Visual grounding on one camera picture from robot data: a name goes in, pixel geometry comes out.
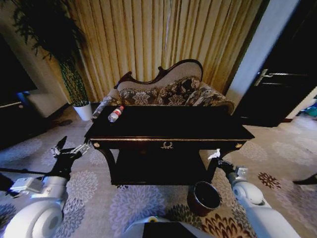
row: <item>floor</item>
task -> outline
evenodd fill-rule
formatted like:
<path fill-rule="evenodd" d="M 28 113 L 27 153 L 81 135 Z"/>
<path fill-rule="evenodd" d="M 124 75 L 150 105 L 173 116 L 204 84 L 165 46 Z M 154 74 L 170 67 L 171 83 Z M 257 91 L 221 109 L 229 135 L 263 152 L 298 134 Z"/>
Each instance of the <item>floor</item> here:
<path fill-rule="evenodd" d="M 65 135 L 66 148 L 83 143 L 90 125 L 69 107 L 46 133 L 0 151 L 0 167 L 48 172 L 54 164 L 50 148 Z M 225 159 L 249 168 L 249 181 L 301 237 L 317 237 L 317 185 L 292 183 L 317 172 L 317 121 L 300 116 L 275 128 L 246 128 L 256 138 Z M 213 152 L 200 151 L 205 165 Z M 4 174 L 13 180 L 25 176 Z M 187 186 L 111 185 L 105 159 L 91 149 L 72 167 L 64 221 L 55 237 L 118 237 L 133 221 L 150 215 L 190 223 L 219 238 L 256 237 L 222 171 L 216 171 L 213 184 L 221 195 L 221 206 L 201 218 L 187 206 Z M 12 199 L 0 193 L 0 233 L 26 202 L 27 196 Z"/>

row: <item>door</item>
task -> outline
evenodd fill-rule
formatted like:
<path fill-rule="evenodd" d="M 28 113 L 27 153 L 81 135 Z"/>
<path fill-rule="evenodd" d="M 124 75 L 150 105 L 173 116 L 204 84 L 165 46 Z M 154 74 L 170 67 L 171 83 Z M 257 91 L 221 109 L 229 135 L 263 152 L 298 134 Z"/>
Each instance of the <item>door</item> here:
<path fill-rule="evenodd" d="M 317 86 L 317 1 L 302 0 L 234 115 L 278 126 Z"/>

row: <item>beige curtain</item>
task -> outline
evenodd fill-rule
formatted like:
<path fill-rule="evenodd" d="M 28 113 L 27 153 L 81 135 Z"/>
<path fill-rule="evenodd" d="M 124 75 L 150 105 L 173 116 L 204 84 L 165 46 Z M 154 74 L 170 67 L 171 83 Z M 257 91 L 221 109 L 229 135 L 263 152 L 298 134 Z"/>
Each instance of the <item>beige curtain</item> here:
<path fill-rule="evenodd" d="M 128 71 L 150 81 L 158 67 L 197 59 L 223 92 L 262 0 L 85 0 L 71 15 L 86 36 L 82 68 L 91 101 Z"/>

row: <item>sofa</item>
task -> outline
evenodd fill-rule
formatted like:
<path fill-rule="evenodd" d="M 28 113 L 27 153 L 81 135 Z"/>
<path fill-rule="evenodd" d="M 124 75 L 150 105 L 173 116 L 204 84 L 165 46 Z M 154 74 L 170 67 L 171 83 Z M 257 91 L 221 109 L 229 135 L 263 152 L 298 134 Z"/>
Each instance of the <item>sofa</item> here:
<path fill-rule="evenodd" d="M 203 67 L 194 59 L 185 59 L 169 69 L 158 67 L 155 79 L 140 82 L 126 73 L 104 97 L 93 113 L 98 118 L 105 106 L 213 106 L 223 107 L 229 114 L 234 104 L 225 96 L 202 82 Z"/>

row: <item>white wall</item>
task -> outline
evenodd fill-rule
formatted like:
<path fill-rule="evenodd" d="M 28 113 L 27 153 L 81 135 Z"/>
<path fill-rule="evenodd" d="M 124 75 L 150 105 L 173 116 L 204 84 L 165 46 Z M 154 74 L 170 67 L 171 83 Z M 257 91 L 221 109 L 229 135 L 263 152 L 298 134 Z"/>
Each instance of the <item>white wall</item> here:
<path fill-rule="evenodd" d="M 247 92 L 299 0 L 270 0 L 229 87 L 226 97 L 237 106 Z"/>
<path fill-rule="evenodd" d="M 4 7 L 0 8 L 0 32 L 38 87 L 37 90 L 30 91 L 31 95 L 28 98 L 42 116 L 48 117 L 67 103 L 67 100 L 50 65 L 42 59 L 43 54 L 39 51 L 35 56 L 35 52 L 31 50 L 32 41 L 26 45 L 23 38 L 15 33 L 13 10 L 11 1 L 7 1 Z"/>
<path fill-rule="evenodd" d="M 301 111 L 301 110 L 303 110 L 303 109 L 305 109 L 305 108 L 311 106 L 312 104 L 314 104 L 315 101 L 316 101 L 316 100 L 314 100 L 314 97 L 315 97 L 316 95 L 317 95 L 317 87 L 314 88 L 314 89 L 306 96 L 306 98 L 304 98 L 304 99 L 300 102 L 300 104 L 298 104 L 297 107 L 296 107 L 286 118 L 287 118 L 287 119 L 293 119 L 299 111 Z"/>

